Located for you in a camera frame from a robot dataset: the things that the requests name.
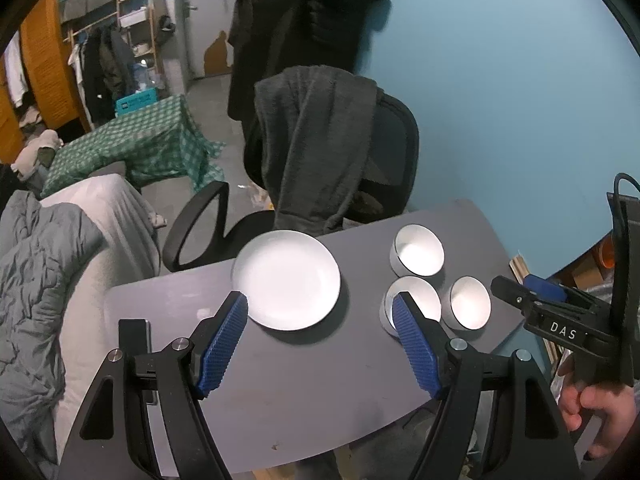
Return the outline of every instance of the teal box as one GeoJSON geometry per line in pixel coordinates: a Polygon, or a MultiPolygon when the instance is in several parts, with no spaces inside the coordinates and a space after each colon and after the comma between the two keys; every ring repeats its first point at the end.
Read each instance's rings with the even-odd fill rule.
{"type": "Polygon", "coordinates": [[[118,115],[127,114],[135,110],[140,110],[145,106],[158,102],[158,92],[155,88],[150,88],[143,92],[132,94],[116,101],[116,112],[118,115]]]}

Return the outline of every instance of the tile floor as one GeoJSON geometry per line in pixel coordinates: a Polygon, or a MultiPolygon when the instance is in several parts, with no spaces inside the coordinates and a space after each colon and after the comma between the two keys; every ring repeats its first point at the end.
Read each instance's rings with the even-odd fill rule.
{"type": "MultiPolygon", "coordinates": [[[[239,219],[258,210],[252,205],[249,190],[239,186],[247,186],[249,179],[242,164],[244,137],[239,122],[229,119],[226,104],[230,76],[224,75],[195,81],[187,93],[187,102],[202,134],[209,140],[222,140],[226,147],[217,160],[225,172],[225,180],[229,183],[229,206],[226,216],[226,228],[229,230],[239,219]]],[[[191,181],[188,177],[164,180],[142,190],[144,198],[164,216],[168,226],[160,229],[160,247],[164,246],[171,225],[180,214],[182,208],[193,196],[191,181]]],[[[184,249],[181,261],[188,262],[202,253],[202,248],[209,243],[213,227],[216,223],[217,201],[210,205],[194,226],[184,249]]],[[[168,271],[162,267],[161,274],[168,271]]]]}

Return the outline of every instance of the green checkered tablecloth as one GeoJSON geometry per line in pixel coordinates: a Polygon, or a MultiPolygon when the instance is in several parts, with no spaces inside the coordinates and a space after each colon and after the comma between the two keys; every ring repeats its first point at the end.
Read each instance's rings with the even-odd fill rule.
{"type": "Polygon", "coordinates": [[[224,179],[212,161],[224,145],[204,138],[184,95],[171,96],[63,146],[53,160],[42,197],[118,161],[127,165],[127,180],[134,187],[187,175],[198,192],[212,180],[224,179]]]}

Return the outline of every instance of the white blanket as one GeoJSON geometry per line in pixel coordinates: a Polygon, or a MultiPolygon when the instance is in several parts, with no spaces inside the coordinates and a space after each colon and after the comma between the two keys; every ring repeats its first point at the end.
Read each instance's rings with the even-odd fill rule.
{"type": "Polygon", "coordinates": [[[60,333],[65,364],[65,393],[54,412],[58,459],[78,409],[110,348],[102,306],[107,291],[117,285],[157,276],[160,256],[150,217],[152,207],[119,175],[96,176],[44,199],[51,206],[80,206],[104,234],[105,243],[78,273],[68,292],[60,333]]]}

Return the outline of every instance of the metal screw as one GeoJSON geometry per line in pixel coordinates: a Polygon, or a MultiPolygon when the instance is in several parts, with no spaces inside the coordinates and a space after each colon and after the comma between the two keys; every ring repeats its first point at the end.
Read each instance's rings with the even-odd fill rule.
{"type": "Polygon", "coordinates": [[[468,346],[468,344],[466,344],[466,341],[464,339],[460,339],[459,337],[449,341],[449,344],[454,350],[466,350],[466,347],[468,346]]]}
{"type": "Polygon", "coordinates": [[[187,346],[189,346],[189,340],[185,337],[174,339],[174,342],[171,343],[171,348],[174,350],[184,350],[187,346]]]}
{"type": "Polygon", "coordinates": [[[120,350],[119,348],[111,350],[111,352],[109,352],[109,354],[107,355],[107,359],[112,363],[116,363],[117,361],[122,359],[122,350],[120,350]]]}
{"type": "Polygon", "coordinates": [[[516,350],[516,357],[520,360],[520,361],[531,361],[531,354],[529,353],[528,350],[525,350],[524,348],[521,348],[520,350],[516,350]]]}

